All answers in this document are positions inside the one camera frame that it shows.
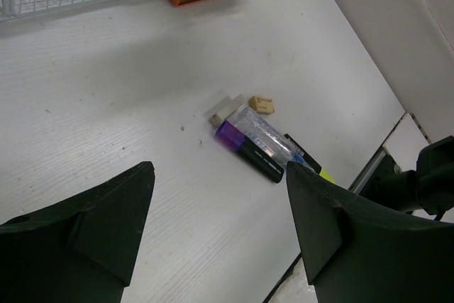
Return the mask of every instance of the white eraser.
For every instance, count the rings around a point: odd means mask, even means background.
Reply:
[[[224,106],[220,111],[210,117],[209,121],[214,127],[219,127],[241,104],[246,102],[243,95],[238,95],[229,104]]]

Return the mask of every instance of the small eraser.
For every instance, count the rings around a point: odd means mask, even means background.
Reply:
[[[267,99],[265,97],[251,97],[249,106],[259,114],[270,115],[275,112],[275,105],[272,103],[272,99]]]
[[[215,113],[208,121],[214,126],[219,127],[236,109],[238,109],[241,104],[244,104],[246,99],[243,95],[238,95],[235,99],[230,101],[226,106],[224,106],[220,111]]]

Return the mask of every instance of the brown eraser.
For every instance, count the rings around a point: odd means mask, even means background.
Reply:
[[[251,97],[249,100],[249,106],[259,114],[270,115],[275,112],[275,105],[272,103],[272,99],[264,97]]]

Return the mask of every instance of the highlighter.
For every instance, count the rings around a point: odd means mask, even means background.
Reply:
[[[228,121],[219,126],[215,137],[271,181],[282,180],[284,169]]]

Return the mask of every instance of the white table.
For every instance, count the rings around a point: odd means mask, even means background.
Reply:
[[[334,0],[120,1],[0,38],[0,222],[155,165],[125,303],[261,302],[299,253],[285,181],[212,138],[223,96],[272,97],[344,187],[404,113]]]

